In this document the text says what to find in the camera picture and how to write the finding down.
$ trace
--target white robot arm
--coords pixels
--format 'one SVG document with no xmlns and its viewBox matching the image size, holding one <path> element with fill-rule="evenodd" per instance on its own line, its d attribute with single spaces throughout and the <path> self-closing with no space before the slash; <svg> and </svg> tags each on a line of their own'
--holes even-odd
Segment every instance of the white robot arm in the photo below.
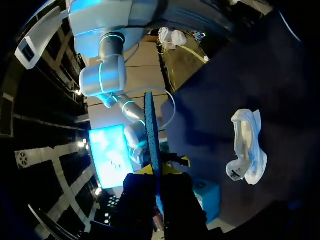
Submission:
<svg viewBox="0 0 320 240">
<path fill-rule="evenodd" d="M 89 66 L 80 74 L 80 88 L 86 97 L 99 98 L 107 108 L 119 104 L 133 123 L 125 128 L 131 148 L 146 142 L 144 111 L 122 91 L 127 82 L 123 52 L 131 49 L 159 27 L 214 31 L 228 36 L 233 24 L 212 0 L 74 0 L 68 19 L 75 50 L 103 63 Z"/>
</svg>

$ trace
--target computer screen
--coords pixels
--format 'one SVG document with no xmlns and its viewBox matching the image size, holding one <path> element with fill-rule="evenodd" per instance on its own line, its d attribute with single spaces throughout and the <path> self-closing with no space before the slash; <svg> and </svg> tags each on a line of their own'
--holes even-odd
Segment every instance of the computer screen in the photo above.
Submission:
<svg viewBox="0 0 320 240">
<path fill-rule="evenodd" d="M 127 174 L 134 168 L 123 125 L 89 131 L 94 166 L 102 189 L 123 186 Z"/>
</svg>

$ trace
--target ceiling light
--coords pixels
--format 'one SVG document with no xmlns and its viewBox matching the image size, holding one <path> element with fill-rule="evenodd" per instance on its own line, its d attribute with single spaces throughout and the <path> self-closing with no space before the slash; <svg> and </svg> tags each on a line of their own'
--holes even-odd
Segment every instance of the ceiling light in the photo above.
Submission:
<svg viewBox="0 0 320 240">
<path fill-rule="evenodd" d="M 82 93 L 79 90 L 75 90 L 75 94 L 80 96 Z"/>
<path fill-rule="evenodd" d="M 98 196 L 101 192 L 102 192 L 101 187 L 98 187 L 98 188 L 95 190 L 94 194 Z"/>
<path fill-rule="evenodd" d="M 78 142 L 78 147 L 79 147 L 79 148 L 83 148 L 84 146 L 85 146 L 85 144 L 84 144 L 83 142 L 81 142 L 81 141 Z"/>
</svg>

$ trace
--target yellow object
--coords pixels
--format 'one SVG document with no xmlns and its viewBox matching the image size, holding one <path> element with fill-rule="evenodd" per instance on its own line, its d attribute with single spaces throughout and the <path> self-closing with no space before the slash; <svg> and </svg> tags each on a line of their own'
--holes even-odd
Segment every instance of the yellow object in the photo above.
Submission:
<svg viewBox="0 0 320 240">
<path fill-rule="evenodd" d="M 196 58 L 198 58 L 201 62 L 203 62 L 204 64 L 206 64 L 206 60 L 201 57 L 198 53 L 196 53 L 195 51 L 191 50 L 190 48 L 186 47 L 186 46 L 179 46 L 180 48 L 188 51 L 189 53 L 191 53 L 192 55 L 194 55 Z"/>
<path fill-rule="evenodd" d="M 187 161 L 189 162 L 188 167 L 190 168 L 190 159 L 189 159 L 189 158 L 187 158 L 186 156 L 182 157 L 181 159 L 183 159 L 183 160 L 187 160 Z"/>
<path fill-rule="evenodd" d="M 139 175 L 143 175 L 143 174 L 149 174 L 149 175 L 153 175 L 153 171 L 152 171 L 152 167 L 149 164 L 148 166 L 142 168 L 140 171 L 135 172 L 134 174 L 139 174 Z M 166 164 L 164 164 L 162 162 L 162 175 L 167 175 L 167 174 L 182 174 L 182 172 L 175 170 L 172 167 L 167 166 Z"/>
</svg>

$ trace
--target table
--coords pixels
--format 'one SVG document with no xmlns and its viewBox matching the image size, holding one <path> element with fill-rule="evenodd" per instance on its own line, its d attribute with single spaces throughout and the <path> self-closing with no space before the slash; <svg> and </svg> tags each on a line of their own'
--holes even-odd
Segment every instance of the table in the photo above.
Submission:
<svg viewBox="0 0 320 240">
<path fill-rule="evenodd" d="M 174 93 L 168 143 L 191 162 L 189 169 L 176 167 L 221 185 L 220 219 L 237 227 L 275 200 L 304 194 L 319 166 L 318 81 L 302 44 L 273 12 Z M 226 175 L 227 163 L 237 158 L 231 117 L 245 108 L 260 110 L 259 142 L 268 156 L 255 186 Z M 170 99 L 161 110 L 167 122 Z"/>
</svg>

